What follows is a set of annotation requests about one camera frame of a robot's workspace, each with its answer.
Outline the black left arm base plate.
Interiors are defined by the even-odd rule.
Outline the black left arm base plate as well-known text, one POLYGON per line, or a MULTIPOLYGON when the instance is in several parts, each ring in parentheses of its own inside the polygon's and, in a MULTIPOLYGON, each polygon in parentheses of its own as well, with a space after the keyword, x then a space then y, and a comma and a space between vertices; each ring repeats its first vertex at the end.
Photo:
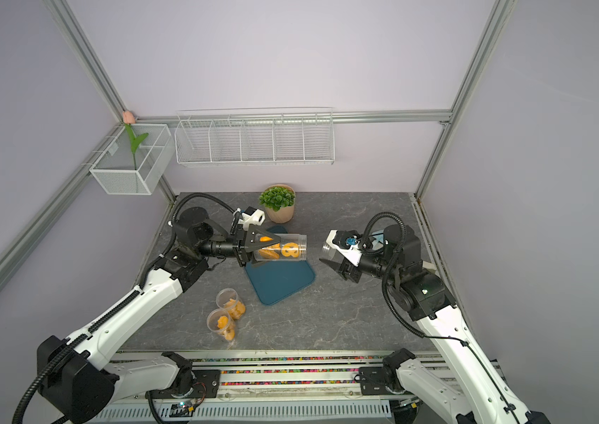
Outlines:
POLYGON ((167 389, 153 390, 154 399, 214 399, 220 387, 219 369, 193 369, 180 374, 167 389))

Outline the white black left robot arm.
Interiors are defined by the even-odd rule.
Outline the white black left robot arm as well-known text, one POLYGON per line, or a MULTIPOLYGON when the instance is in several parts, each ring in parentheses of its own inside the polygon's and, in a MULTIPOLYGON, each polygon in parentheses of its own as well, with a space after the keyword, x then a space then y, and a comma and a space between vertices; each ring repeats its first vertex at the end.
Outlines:
POLYGON ((199 385, 190 360, 173 352, 129 369, 114 371, 110 362, 119 348, 164 306, 191 288, 210 269, 209 258, 234 258, 240 266, 264 245, 265 213, 258 208, 232 208, 205 194, 231 215, 231 226, 212 221, 205 208, 187 208, 198 198, 189 194, 173 207, 170 241, 142 271, 140 280, 103 314, 66 338, 49 337, 37 351, 37 376, 18 402, 13 422, 21 423, 34 395, 62 413, 60 422, 85 423, 108 404, 138 393, 158 390, 187 398, 199 385))

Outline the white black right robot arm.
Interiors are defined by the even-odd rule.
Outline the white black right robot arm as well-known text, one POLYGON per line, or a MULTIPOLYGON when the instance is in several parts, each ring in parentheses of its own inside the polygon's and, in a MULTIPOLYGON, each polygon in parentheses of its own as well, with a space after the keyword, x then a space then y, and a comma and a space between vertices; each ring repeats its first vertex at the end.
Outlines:
POLYGON ((449 387, 412 352, 399 349, 382 362, 388 390, 411 392, 447 423, 548 422, 495 370, 451 290, 424 265, 421 241, 400 216, 378 213, 363 232, 333 230, 323 251, 322 263, 346 281, 378 278, 389 311, 414 336, 434 344, 459 386, 449 387))

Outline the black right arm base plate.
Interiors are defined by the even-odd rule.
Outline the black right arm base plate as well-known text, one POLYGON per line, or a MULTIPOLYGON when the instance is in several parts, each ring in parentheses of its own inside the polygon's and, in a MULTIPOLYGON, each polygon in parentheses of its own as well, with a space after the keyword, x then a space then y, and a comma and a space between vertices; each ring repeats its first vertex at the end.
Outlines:
POLYGON ((384 367, 360 367, 353 381, 364 396, 394 395, 394 383, 384 367))

